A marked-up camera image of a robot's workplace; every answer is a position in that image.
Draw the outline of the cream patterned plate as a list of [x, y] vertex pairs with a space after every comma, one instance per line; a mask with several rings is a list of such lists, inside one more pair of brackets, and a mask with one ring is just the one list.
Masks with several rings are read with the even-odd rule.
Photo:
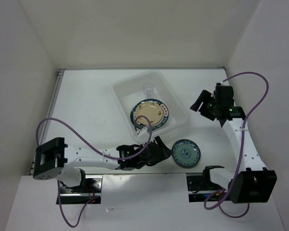
[[164, 118], [162, 107], [153, 101], [140, 103], [133, 114], [134, 119], [138, 116], [145, 116], [151, 123], [151, 126], [158, 125]]

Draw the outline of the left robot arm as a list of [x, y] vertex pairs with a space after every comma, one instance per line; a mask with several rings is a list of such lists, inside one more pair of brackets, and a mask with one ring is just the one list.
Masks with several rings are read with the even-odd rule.
[[120, 145], [101, 152], [67, 145], [64, 138], [54, 138], [36, 148], [33, 179], [56, 179], [65, 188], [79, 193], [88, 186], [84, 167], [132, 171], [155, 166], [171, 156], [171, 150], [159, 136], [145, 145]]

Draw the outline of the clear plastic cup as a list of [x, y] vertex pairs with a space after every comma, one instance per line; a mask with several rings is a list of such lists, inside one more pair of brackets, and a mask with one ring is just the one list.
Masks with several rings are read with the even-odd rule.
[[154, 94], [154, 91], [155, 91], [155, 87], [152, 83], [147, 82], [143, 84], [143, 93], [145, 94], [147, 98], [152, 97], [152, 95]]

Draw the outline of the blue patterned plate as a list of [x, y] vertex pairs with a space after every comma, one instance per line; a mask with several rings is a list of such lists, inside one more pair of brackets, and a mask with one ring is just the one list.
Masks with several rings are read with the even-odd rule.
[[201, 159], [198, 145], [188, 139], [178, 140], [171, 149], [171, 156], [175, 163], [182, 168], [193, 168]]

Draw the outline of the dark green rimmed white plate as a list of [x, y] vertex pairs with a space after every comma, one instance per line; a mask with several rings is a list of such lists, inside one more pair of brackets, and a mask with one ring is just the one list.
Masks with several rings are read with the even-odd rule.
[[134, 119], [133, 117], [133, 114], [135, 112], [135, 109], [136, 107], [142, 103], [142, 102], [147, 102], [147, 101], [153, 101], [153, 102], [157, 102], [161, 107], [162, 107], [162, 110], [164, 112], [164, 118], [163, 120], [161, 121], [161, 123], [159, 123], [158, 125], [155, 125], [155, 126], [152, 126], [152, 130], [157, 130], [157, 129], [160, 129], [161, 127], [165, 126], [165, 124], [168, 122], [169, 120], [169, 109], [167, 107], [167, 105], [160, 101], [160, 100], [157, 100], [157, 99], [145, 99], [145, 100], [142, 100], [140, 102], [138, 102], [131, 110], [130, 112], [130, 120], [132, 122], [132, 124], [134, 125], [134, 123], [136, 123], [136, 127], [138, 129], [142, 129], [144, 128], [145, 126], [148, 126], [148, 122], [145, 118], [143, 118], [143, 115], [140, 115], [138, 116], [136, 119]]

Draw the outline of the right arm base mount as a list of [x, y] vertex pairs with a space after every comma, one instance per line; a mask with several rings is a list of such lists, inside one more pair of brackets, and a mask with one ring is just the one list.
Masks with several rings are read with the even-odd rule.
[[207, 184], [204, 182], [204, 178], [200, 173], [187, 174], [187, 189], [188, 199], [190, 203], [204, 202], [205, 199], [214, 191], [221, 189], [217, 184]]

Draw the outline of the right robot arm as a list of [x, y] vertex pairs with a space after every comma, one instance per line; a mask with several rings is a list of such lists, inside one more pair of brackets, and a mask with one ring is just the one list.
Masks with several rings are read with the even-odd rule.
[[266, 203], [277, 175], [260, 158], [249, 133], [245, 112], [235, 105], [233, 89], [217, 87], [214, 93], [203, 90], [190, 109], [220, 122], [236, 156], [237, 168], [234, 172], [223, 166], [206, 166], [202, 173], [203, 186], [206, 189], [215, 186], [225, 189], [234, 204]]

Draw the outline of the clear plastic bin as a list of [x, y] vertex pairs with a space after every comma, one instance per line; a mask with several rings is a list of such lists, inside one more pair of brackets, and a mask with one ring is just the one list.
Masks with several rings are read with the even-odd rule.
[[[143, 84], [147, 82], [152, 83], [155, 87], [154, 94], [150, 98], [147, 98], [143, 93]], [[141, 129], [134, 128], [130, 120], [130, 112], [142, 100], [157, 99], [164, 102], [169, 109], [168, 122], [160, 129], [152, 131], [153, 137], [168, 133], [186, 124], [189, 120], [187, 110], [160, 71], [149, 70], [120, 80], [111, 86], [111, 91], [129, 132], [138, 142], [145, 142], [147, 139], [137, 138], [137, 133]]]

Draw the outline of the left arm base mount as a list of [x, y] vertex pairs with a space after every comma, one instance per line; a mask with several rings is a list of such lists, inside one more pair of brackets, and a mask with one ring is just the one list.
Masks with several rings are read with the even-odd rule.
[[100, 204], [102, 183], [102, 175], [87, 175], [85, 185], [75, 187], [68, 187], [60, 182], [59, 193], [61, 197], [61, 204], [84, 205], [89, 200], [92, 200], [90, 204]]

